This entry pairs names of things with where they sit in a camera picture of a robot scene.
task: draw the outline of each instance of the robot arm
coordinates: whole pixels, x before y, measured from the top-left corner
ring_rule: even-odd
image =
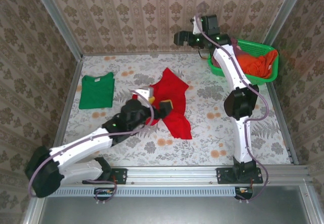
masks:
[[[229,83],[231,93],[224,101],[226,114],[231,117],[234,127],[234,165],[233,174],[235,179],[240,181],[250,180],[257,172],[256,162],[248,152],[251,149],[250,121],[246,120],[252,115],[257,95],[254,94],[246,85],[250,85],[259,91],[257,85],[251,85],[243,73],[234,54],[233,46],[227,34],[220,34],[216,15],[203,16],[196,22],[196,18],[190,20],[193,23],[193,32],[180,31],[174,35],[174,43],[183,46],[186,42],[193,48],[207,48],[210,54],[221,66],[225,77]],[[203,32],[222,48],[216,47],[208,41],[202,34]]]
[[[87,180],[109,180],[111,167],[102,157],[89,162],[80,162],[87,156],[108,149],[136,134],[138,127],[144,127],[152,116],[163,119],[172,110],[172,103],[160,103],[160,109],[151,108],[146,103],[153,99],[153,88],[136,91],[138,99],[131,99],[121,108],[120,113],[104,123],[94,132],[74,142],[51,149],[41,146],[36,149],[25,169],[25,174],[39,198],[55,192],[59,186]]]

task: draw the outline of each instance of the floral tablecloth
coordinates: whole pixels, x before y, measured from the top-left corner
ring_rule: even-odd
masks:
[[[185,116],[191,123],[192,140],[174,139],[160,121],[148,130],[101,152],[101,155],[112,166],[232,164],[233,126],[223,108],[229,88],[225,78],[211,73],[206,60],[197,54],[154,54],[84,57],[83,63],[64,143],[100,127],[131,98],[129,90],[158,82],[163,70],[168,67],[189,85]],[[102,76],[110,71],[115,76],[113,107],[80,110],[82,77]],[[260,92],[269,103],[270,114],[264,121],[251,122],[254,155],[264,164],[289,164],[266,85],[260,86]],[[260,117],[264,112],[265,106],[258,99],[253,116]]]

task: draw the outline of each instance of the patterned wallpaper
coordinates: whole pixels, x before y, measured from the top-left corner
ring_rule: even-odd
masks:
[[[0,223],[23,218],[24,167],[54,141],[75,63],[41,0],[0,0]]]
[[[261,42],[284,0],[55,0],[86,54],[190,50],[175,46],[173,34],[192,30],[202,1],[222,32]]]
[[[297,156],[324,206],[324,0],[298,0],[274,47],[275,87]]]

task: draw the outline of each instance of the folded green shirt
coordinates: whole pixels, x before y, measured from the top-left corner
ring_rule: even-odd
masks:
[[[112,107],[114,85],[112,72],[100,77],[84,76],[79,109]]]

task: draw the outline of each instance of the plastic basket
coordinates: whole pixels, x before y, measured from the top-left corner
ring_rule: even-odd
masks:
[[[274,48],[271,46],[248,42],[245,40],[238,40],[238,44],[243,51],[248,52],[249,54],[255,57],[266,55],[269,51],[274,50]],[[274,81],[278,75],[278,61],[279,61],[279,56],[276,57],[272,65],[272,73],[269,78],[263,79],[256,76],[251,76],[249,74],[246,74],[246,77],[251,81],[253,85],[263,85],[266,82]],[[221,68],[213,66],[211,57],[208,59],[208,64],[211,67],[213,74],[217,76],[225,77]]]

